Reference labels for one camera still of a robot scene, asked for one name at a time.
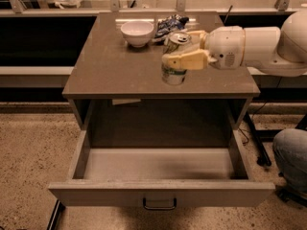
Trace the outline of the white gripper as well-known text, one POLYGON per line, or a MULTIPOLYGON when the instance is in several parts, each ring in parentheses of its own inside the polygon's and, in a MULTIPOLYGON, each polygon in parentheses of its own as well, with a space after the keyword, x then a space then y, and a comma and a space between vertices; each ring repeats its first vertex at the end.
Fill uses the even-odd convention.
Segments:
POLYGON ((201 70, 209 64, 221 70, 240 66, 245 48, 245 31, 242 27, 220 27, 211 33, 204 30, 189 31, 188 34, 192 43, 200 49, 183 54, 164 54, 164 65, 177 70, 201 70))

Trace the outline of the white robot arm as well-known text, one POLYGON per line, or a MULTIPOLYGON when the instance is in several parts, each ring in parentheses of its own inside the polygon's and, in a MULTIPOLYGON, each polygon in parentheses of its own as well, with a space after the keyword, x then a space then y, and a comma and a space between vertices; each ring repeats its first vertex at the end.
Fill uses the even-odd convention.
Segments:
POLYGON ((206 31, 169 34, 162 64, 175 70, 252 67, 279 77, 307 72, 307 11, 291 14, 278 27, 222 26, 206 31))

